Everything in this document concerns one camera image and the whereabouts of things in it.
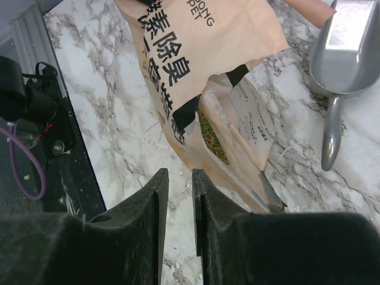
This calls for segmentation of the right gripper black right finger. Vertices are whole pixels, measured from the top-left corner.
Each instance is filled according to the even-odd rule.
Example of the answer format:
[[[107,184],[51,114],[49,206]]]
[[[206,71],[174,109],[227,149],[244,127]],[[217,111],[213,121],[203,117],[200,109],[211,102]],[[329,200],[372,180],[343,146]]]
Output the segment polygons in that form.
[[[192,172],[204,284],[378,284],[379,233],[354,213],[254,214]]]

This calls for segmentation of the pink cat litter bag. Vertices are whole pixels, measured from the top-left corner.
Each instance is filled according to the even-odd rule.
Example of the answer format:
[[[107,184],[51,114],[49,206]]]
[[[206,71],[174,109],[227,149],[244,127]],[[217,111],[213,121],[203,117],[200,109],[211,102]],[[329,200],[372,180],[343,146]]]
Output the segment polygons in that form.
[[[256,213],[281,213],[265,177],[274,125],[246,79],[287,49],[267,1],[117,1],[167,142],[189,169],[235,191]],[[206,146],[198,109],[229,164]]]

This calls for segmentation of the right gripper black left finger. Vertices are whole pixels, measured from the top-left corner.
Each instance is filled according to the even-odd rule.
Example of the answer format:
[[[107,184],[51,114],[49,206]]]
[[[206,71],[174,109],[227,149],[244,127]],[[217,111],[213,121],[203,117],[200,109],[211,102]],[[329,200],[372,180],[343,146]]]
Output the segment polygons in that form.
[[[2,284],[159,284],[169,174],[85,221],[71,214],[1,217]]]

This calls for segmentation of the grey metal litter scoop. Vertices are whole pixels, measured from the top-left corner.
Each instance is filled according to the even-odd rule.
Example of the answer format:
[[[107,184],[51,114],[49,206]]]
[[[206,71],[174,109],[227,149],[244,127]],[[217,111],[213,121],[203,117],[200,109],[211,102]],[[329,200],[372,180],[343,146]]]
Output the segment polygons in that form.
[[[332,169],[341,145],[341,105],[379,80],[379,1],[334,1],[309,64],[312,91],[328,98],[321,167]]]

